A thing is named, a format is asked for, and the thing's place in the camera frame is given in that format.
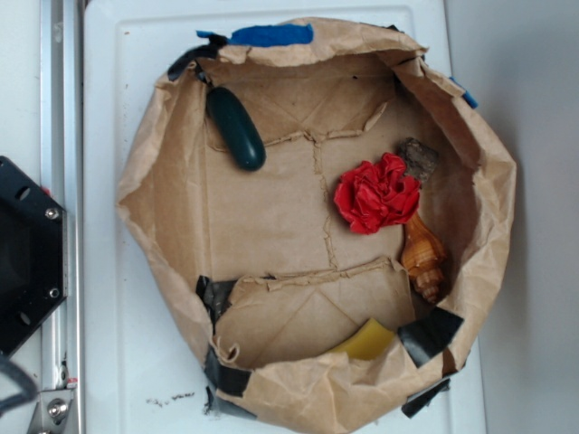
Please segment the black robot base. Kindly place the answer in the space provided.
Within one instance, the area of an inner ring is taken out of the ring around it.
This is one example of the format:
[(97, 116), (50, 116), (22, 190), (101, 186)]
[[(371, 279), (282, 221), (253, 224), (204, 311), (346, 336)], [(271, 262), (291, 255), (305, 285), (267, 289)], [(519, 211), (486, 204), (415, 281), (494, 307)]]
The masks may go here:
[(63, 208), (1, 157), (1, 354), (12, 356), (65, 299)]

